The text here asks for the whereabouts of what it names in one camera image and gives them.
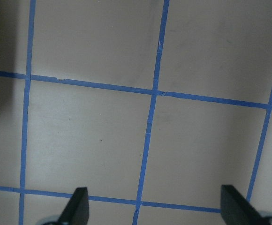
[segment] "blue tape grid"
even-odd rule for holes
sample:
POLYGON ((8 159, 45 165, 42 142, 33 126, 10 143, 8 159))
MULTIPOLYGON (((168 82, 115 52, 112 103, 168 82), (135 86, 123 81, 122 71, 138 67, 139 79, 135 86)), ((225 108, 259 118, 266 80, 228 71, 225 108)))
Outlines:
POLYGON ((159 44, 158 44, 158 48, 157 48, 157 56, 156 56, 156 64, 155 64, 154 81, 153 81, 152 90, 134 88, 134 87, 125 87, 125 86, 112 85, 112 84, 104 84, 104 83, 78 81, 78 80, 71 80, 71 79, 59 80, 55 77, 32 75, 31 74, 31 68, 32 68, 31 67, 31 59, 32 59, 35 7, 36 7, 36 0, 30 0, 30 16, 29 16, 29 33, 28 33, 26 74, 24 75, 24 74, 9 73, 9 72, 0 71, 0 76, 3 76, 3 77, 25 79, 20 188, 0 186, 0 191, 20 193, 19 225, 23 225, 24 195, 25 194, 45 195, 45 196, 65 197, 65 198, 71 197, 71 194, 67 194, 67 193, 25 189, 25 166, 26 166, 26 147, 27 147, 27 128, 28 128, 27 122, 28 122, 28 106, 29 106, 29 93, 30 93, 30 81, 31 80, 151 95, 151 105, 150 105, 148 121, 147 121, 147 129, 146 129, 145 142, 144 142, 144 154, 143 154, 142 166, 141 166, 141 171, 140 171, 136 200, 107 198, 107 197, 101 197, 101 196, 89 196, 89 199, 92 201, 135 205, 136 210, 135 210, 135 213, 133 216, 133 225, 137 224, 138 215, 139 215, 141 205, 151 206, 151 207, 170 208, 170 209, 194 210, 194 211, 220 213, 220 209, 216 209, 216 208, 206 208, 206 207, 197 207, 197 206, 188 206, 188 205, 177 205, 177 204, 167 204, 167 203, 158 203, 158 202, 142 202, 141 201, 143 185, 144 185, 145 170, 146 170, 146 164, 147 164, 147 157, 148 157, 148 153, 149 153, 149 145, 150 145, 150 138, 151 138, 151 126, 152 126, 152 122, 153 122, 153 115, 154 115, 157 96, 169 96, 169 97, 174 97, 174 98, 183 98, 183 99, 198 100, 198 101, 205 101, 205 102, 215 102, 215 103, 220 103, 220 104, 229 104, 229 105, 238 105, 238 106, 266 109, 266 115, 265 115, 265 119, 264 119, 263 129, 262 129, 262 133, 260 136, 260 141, 259 141, 259 146, 257 149, 254 168, 252 171, 252 176, 250 179, 250 184, 249 184, 249 188, 248 188, 248 192, 247 192, 247 200, 250 201, 251 195, 253 192, 253 187, 254 187, 256 175, 257 175, 257 171, 258 171, 258 166, 259 166, 261 155, 262 155, 262 149, 263 149, 264 140, 266 137, 266 132, 267 132, 267 128, 268 128, 268 124, 269 124, 269 120, 270 120, 270 115, 271 115, 271 111, 272 111, 272 90, 271 90, 270 98, 269 98, 269 101, 267 104, 239 101, 239 100, 218 98, 218 97, 192 95, 192 94, 187 94, 187 93, 159 91, 158 90, 159 71, 160 71, 160 64, 161 64, 161 57, 162 57, 162 50, 163 50, 163 43, 164 43, 164 35, 165 35, 169 0, 165 0, 164 5, 163 5, 163 13, 162 13, 162 18, 161 18, 161 26, 160 26, 160 33, 159 33, 159 44))

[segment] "dark blurry object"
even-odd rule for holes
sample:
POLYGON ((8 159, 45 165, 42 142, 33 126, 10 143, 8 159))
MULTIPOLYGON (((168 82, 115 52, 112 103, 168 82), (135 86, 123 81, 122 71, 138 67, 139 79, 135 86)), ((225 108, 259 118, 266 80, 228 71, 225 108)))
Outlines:
POLYGON ((220 209, 226 225, 272 225, 272 217, 262 217, 232 185, 221 186, 220 209))
POLYGON ((86 225, 89 219, 88 191, 78 187, 67 203, 57 222, 43 225, 86 225))

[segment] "vertical blue tape strip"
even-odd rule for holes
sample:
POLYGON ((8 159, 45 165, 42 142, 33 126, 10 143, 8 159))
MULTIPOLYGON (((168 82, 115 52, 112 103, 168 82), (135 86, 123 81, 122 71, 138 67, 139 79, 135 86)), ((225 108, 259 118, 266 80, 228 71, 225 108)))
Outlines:
POLYGON ((20 198, 19 198, 19 218, 18 224, 23 225, 24 214, 24 189, 25 189, 25 168, 27 155, 27 135, 28 135, 28 108, 30 95, 30 82, 32 72, 32 47, 34 36, 34 18, 35 18, 36 0, 30 0, 29 30, 28 30, 28 46, 26 61, 26 78, 23 95, 23 128, 22 128, 22 151, 20 165, 20 198))
POLYGON ((150 147, 150 141, 151 141, 151 127, 153 123, 153 117, 154 117, 156 100, 157 100, 159 73, 160 73, 160 65, 161 65, 161 58, 162 58, 162 51, 163 51, 168 7, 169 7, 169 0, 164 0, 159 39, 158 39, 156 63, 155 63, 155 70, 154 70, 154 81, 153 81, 153 89, 152 89, 152 95, 151 95, 151 105, 150 105, 150 110, 149 110, 149 115, 147 120, 147 127, 145 132, 144 153, 142 157, 141 170, 140 170, 140 176, 139 176, 139 183, 138 183, 138 190, 137 190, 137 197, 136 197, 136 209, 133 216, 133 225, 137 225, 137 222, 138 222, 138 215, 140 211, 141 198, 142 198, 142 192, 144 187, 145 171, 146 171, 147 158, 149 154, 149 147, 150 147))
POLYGON ((255 162, 254 162, 253 172, 252 172, 252 175, 251 175, 251 178, 250 178, 250 181, 249 181, 249 188, 248 188, 248 192, 247 192, 247 200, 248 201, 250 201, 251 197, 252 197, 252 193, 253 193, 253 189, 254 189, 254 185, 255 185, 255 180, 256 180, 256 176, 257 176, 257 172, 258 172, 258 167, 259 167, 260 160, 261 160, 263 145, 264 145, 264 141, 265 141, 265 138, 266 138, 266 132, 267 132, 269 120, 270 120, 270 117, 271 117, 271 112, 272 112, 272 90, 271 90, 271 94, 270 94, 270 97, 269 97, 269 100, 268 100, 268 105, 269 105, 269 109, 266 110, 264 124, 263 124, 262 132, 261 132, 261 136, 260 136, 260 141, 259 141, 259 145, 258 145, 258 149, 257 149, 256 159, 255 159, 255 162))

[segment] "black object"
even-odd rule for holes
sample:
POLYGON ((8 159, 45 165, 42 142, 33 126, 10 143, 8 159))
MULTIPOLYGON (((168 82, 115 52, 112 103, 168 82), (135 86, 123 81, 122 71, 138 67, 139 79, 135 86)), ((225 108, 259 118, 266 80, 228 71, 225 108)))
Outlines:
POLYGON ((262 217, 233 185, 221 186, 220 209, 226 225, 272 225, 272 217, 262 217))
POLYGON ((57 222, 43 225, 86 225, 89 219, 88 191, 86 187, 78 187, 57 222))

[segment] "floor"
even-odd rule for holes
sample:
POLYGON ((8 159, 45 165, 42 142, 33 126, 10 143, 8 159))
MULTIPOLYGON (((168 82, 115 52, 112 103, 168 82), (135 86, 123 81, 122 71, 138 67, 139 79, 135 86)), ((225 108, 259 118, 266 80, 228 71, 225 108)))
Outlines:
POLYGON ((0 225, 76 187, 89 225, 272 212, 272 1, 0 0, 0 225))

